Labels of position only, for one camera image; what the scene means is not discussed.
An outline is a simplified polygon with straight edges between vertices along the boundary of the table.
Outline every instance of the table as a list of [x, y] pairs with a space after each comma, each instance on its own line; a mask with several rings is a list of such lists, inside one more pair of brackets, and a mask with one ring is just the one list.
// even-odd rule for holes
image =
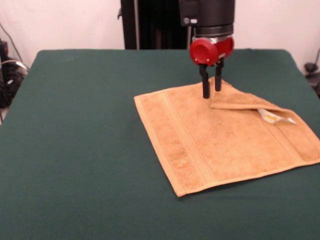
[[[288, 52], [236, 50], [223, 70], [320, 137]], [[186, 50], [41, 51], [0, 127], [0, 239], [319, 239], [320, 164], [176, 197], [133, 97], [200, 81]]]

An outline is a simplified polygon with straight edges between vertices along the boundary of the towel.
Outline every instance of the towel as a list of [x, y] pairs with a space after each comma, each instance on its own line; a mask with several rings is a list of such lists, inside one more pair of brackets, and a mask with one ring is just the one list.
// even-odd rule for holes
[[[202, 98], [199, 82], [138, 95], [134, 102], [178, 197], [320, 162], [320, 140], [295, 112], [225, 81], [221, 91], [212, 88], [210, 99]], [[258, 109], [295, 124], [265, 121]]]

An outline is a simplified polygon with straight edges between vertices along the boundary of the black object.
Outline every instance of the black object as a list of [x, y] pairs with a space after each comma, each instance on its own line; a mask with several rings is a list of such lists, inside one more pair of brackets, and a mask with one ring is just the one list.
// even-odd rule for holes
[[[8, 43], [0, 40], [0, 61], [1, 63], [8, 60]], [[1, 65], [2, 80], [4, 81], [7, 76], [7, 65]]]
[[233, 34], [235, 0], [179, 0], [182, 26], [195, 27], [195, 36]]
[[18, 51], [18, 49], [17, 49], [17, 47], [16, 47], [16, 45], [15, 45], [15, 42], [13, 41], [12, 37], [11, 37], [10, 34], [7, 32], [7, 30], [4, 28], [4, 26], [1, 24], [1, 22], [0, 22], [0, 28], [1, 28], [1, 29], [3, 30], [3, 32], [7, 35], [7, 37], [10, 39], [10, 42], [11, 42], [11, 44], [12, 44], [12, 46], [13, 46], [16, 54], [18, 55], [20, 61], [23, 62], [22, 57], [21, 57], [21, 55], [20, 55], [20, 53], [19, 53], [19, 51]]
[[125, 49], [137, 49], [134, 0], [121, 0], [121, 16]]
[[208, 99], [210, 97], [210, 83], [207, 67], [207, 64], [199, 64], [199, 73], [202, 77], [202, 92], [204, 99]]
[[[1, 63], [11, 60], [8, 57], [8, 44], [5, 41], [0, 42]], [[0, 71], [0, 108], [6, 108], [11, 105], [13, 98], [25, 79], [24, 70], [15, 62], [1, 64]]]
[[215, 67], [215, 78], [214, 78], [214, 87], [217, 92], [221, 91], [221, 75], [222, 68], [225, 66], [225, 61], [223, 58], [218, 62]]
[[304, 65], [307, 72], [305, 78], [307, 79], [310, 86], [315, 90], [316, 94], [320, 97], [320, 72], [316, 72], [319, 68], [317, 62], [319, 60], [320, 48], [317, 52], [314, 63], [308, 62]]
[[318, 65], [315, 63], [308, 62], [304, 65], [304, 69], [308, 72], [308, 75], [311, 75], [318, 70]]
[[121, 0], [125, 49], [186, 49], [187, 28], [180, 24], [178, 0]]

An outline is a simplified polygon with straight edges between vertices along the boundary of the black cable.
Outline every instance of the black cable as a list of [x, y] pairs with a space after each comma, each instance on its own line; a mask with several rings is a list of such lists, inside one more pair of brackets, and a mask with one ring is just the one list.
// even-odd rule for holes
[[22, 57], [20, 56], [20, 53], [14, 43], [14, 41], [12, 40], [11, 36], [9, 35], [9, 33], [5, 30], [4, 26], [2, 26], [1, 22], [0, 22], [0, 28], [3, 30], [3, 32], [8, 36], [8, 38], [10, 39], [10, 42], [12, 43], [12, 46], [14, 48], [14, 50], [16, 51], [16, 53], [18, 54], [18, 57], [20, 59], [21, 62], [23, 62]]
[[318, 54], [316, 55], [316, 59], [315, 59], [315, 61], [314, 61], [314, 65], [313, 65], [313, 70], [312, 70], [312, 72], [314, 72], [314, 71], [316, 70], [317, 62], [318, 62], [318, 60], [319, 60], [319, 55], [320, 55], [320, 48], [319, 48], [319, 50], [318, 50]]

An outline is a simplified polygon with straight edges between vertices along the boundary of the black power cord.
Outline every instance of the black power cord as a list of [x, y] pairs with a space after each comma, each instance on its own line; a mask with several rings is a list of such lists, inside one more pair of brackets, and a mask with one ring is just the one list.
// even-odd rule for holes
[[10, 42], [12, 43], [12, 46], [13, 46], [14, 50], [16, 51], [16, 54], [18, 55], [20, 61], [23, 62], [22, 57], [21, 57], [21, 55], [20, 55], [20, 53], [19, 53], [19, 51], [18, 51], [18, 49], [17, 49], [17, 47], [16, 47], [13, 39], [12, 39], [12, 37], [11, 37], [10, 34], [6, 31], [6, 29], [5, 29], [4, 26], [1, 24], [1, 22], [0, 22], [0, 28], [1, 28], [1, 29], [3, 30], [3, 32], [8, 36], [8, 38], [10, 39]]

